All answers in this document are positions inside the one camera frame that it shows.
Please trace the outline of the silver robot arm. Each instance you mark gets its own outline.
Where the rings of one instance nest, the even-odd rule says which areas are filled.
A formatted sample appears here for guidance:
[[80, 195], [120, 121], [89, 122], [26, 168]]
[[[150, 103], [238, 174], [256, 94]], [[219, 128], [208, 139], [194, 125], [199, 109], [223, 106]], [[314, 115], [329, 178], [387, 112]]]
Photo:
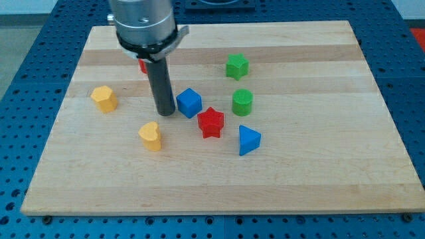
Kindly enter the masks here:
[[170, 0], [109, 0], [108, 21], [116, 28], [123, 51], [154, 63], [166, 58], [189, 34], [178, 27]]

